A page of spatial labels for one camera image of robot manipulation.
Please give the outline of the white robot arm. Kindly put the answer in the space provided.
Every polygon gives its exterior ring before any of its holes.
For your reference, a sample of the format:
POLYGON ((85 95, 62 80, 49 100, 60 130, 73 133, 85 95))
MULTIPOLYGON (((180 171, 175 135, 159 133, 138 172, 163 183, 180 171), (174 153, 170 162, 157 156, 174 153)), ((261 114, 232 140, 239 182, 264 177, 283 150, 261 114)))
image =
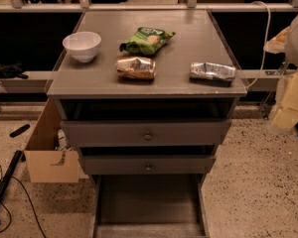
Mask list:
MULTIPOLYGON (((272 54, 285 53, 287 62, 298 67, 298 15, 291 24, 264 45, 272 54)), ((298 70, 282 76, 276 89, 276 104, 269 115, 270 130, 281 133, 298 123, 298 70)))

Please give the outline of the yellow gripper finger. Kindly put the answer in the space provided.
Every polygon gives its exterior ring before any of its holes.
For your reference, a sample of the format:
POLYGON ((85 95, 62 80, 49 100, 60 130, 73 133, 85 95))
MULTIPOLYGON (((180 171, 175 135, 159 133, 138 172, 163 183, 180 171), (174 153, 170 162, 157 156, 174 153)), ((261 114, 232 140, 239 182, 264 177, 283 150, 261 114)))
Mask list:
POLYGON ((288 131, 298 123, 298 71, 279 79, 275 100, 269 114, 271 128, 275 132, 288 131))

